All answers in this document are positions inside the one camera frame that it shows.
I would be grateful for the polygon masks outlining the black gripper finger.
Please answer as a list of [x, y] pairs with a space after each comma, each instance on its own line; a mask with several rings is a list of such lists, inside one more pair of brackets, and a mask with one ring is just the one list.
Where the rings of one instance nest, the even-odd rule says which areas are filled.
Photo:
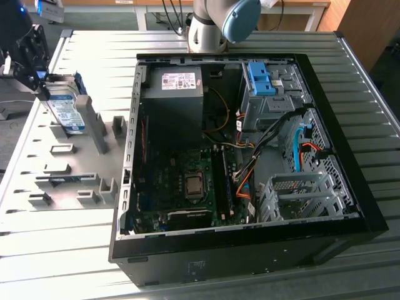
[[12, 86], [24, 93], [34, 94], [40, 101], [48, 101], [50, 92], [46, 86], [48, 69], [29, 68], [15, 64], [12, 69]]
[[19, 63], [30, 71], [47, 72], [50, 61], [44, 28], [33, 24], [31, 30], [17, 43]]

